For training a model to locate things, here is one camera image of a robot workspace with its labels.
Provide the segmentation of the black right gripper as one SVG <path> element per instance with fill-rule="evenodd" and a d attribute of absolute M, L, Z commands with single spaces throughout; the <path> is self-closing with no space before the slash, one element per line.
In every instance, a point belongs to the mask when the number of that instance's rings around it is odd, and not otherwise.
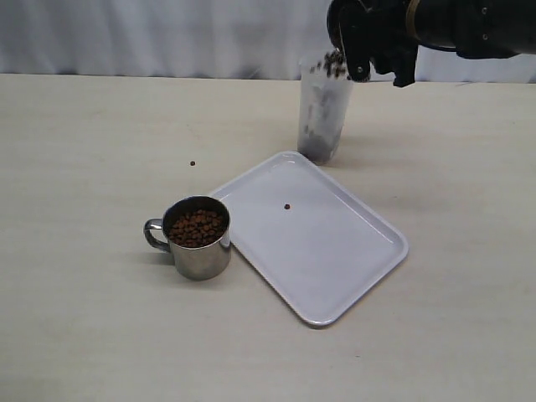
<path fill-rule="evenodd" d="M 348 1 L 339 28 L 348 75 L 367 82 L 370 61 L 379 75 L 393 73 L 393 85 L 415 83 L 418 44 L 406 30 L 407 1 Z"/>

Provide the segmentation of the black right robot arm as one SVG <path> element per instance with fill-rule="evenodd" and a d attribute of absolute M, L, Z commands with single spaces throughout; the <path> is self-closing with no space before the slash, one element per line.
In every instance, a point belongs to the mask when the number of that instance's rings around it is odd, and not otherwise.
<path fill-rule="evenodd" d="M 372 70 L 415 83 L 418 48 L 463 59 L 509 59 L 535 52 L 533 1 L 333 1 L 327 32 L 346 60 L 350 80 Z"/>

